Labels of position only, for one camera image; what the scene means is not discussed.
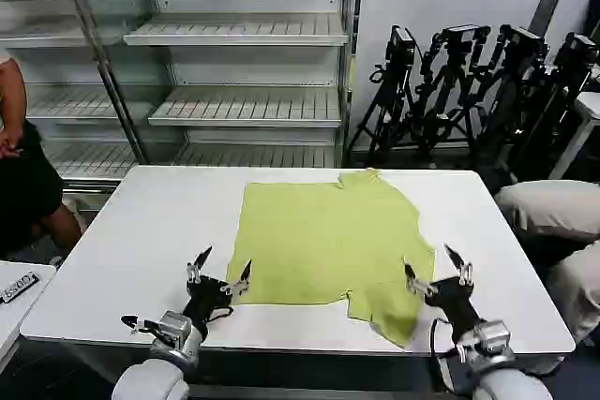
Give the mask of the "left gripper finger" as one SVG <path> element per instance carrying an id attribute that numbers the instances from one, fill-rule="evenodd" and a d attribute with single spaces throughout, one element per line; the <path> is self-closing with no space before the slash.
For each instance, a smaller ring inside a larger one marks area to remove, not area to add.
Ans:
<path id="1" fill-rule="evenodd" d="M 220 291 L 223 292 L 225 295 L 241 295 L 242 293 L 247 291 L 249 288 L 251 263 L 252 263 L 252 260 L 250 259 L 247 262 L 247 265 L 245 266 L 239 279 L 235 282 L 227 283 L 226 285 L 222 286 L 220 288 Z"/>
<path id="2" fill-rule="evenodd" d="M 202 267 L 206 263 L 211 254 L 213 247 L 209 246 L 198 257 L 187 264 L 187 281 L 188 283 L 200 283 L 202 278 Z"/>

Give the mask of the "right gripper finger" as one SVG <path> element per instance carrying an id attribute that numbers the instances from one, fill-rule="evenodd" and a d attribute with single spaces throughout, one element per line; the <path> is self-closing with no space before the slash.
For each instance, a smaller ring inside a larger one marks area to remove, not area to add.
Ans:
<path id="1" fill-rule="evenodd" d="M 473 265 L 466 262 L 449 244 L 445 244 L 444 249 L 458 270 L 458 283 L 461 286 L 471 286 L 473 284 Z"/>
<path id="2" fill-rule="evenodd" d="M 433 296 L 434 287 L 428 282 L 418 278 L 410 263 L 404 263 L 404 273 L 406 276 L 407 289 L 413 294 L 421 293 L 424 296 Z"/>

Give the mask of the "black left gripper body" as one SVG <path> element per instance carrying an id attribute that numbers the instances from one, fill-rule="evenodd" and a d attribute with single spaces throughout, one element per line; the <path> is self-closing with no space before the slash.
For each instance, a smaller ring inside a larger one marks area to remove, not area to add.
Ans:
<path id="1" fill-rule="evenodd" d="M 183 315 L 191 319 L 194 326 L 207 325 L 215 319 L 226 318 L 233 313 L 232 295 L 225 295 L 220 288 L 227 283 L 202 275 L 200 283 L 188 283 L 189 301 Z"/>

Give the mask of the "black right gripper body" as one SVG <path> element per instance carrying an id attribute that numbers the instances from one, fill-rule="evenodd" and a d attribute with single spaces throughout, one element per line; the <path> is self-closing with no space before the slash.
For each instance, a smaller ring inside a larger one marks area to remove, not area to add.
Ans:
<path id="1" fill-rule="evenodd" d="M 426 304 L 440 308 L 454 333 L 466 333 L 482 322 L 471 304 L 474 285 L 461 284 L 458 276 L 431 283 Z"/>

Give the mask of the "person's hand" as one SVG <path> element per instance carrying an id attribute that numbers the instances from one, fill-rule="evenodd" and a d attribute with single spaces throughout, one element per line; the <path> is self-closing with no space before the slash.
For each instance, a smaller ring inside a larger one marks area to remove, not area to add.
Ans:
<path id="1" fill-rule="evenodd" d="M 0 158 L 19 157 L 22 152 L 19 148 L 22 137 L 23 131 L 20 128 L 3 128 L 0 139 Z"/>

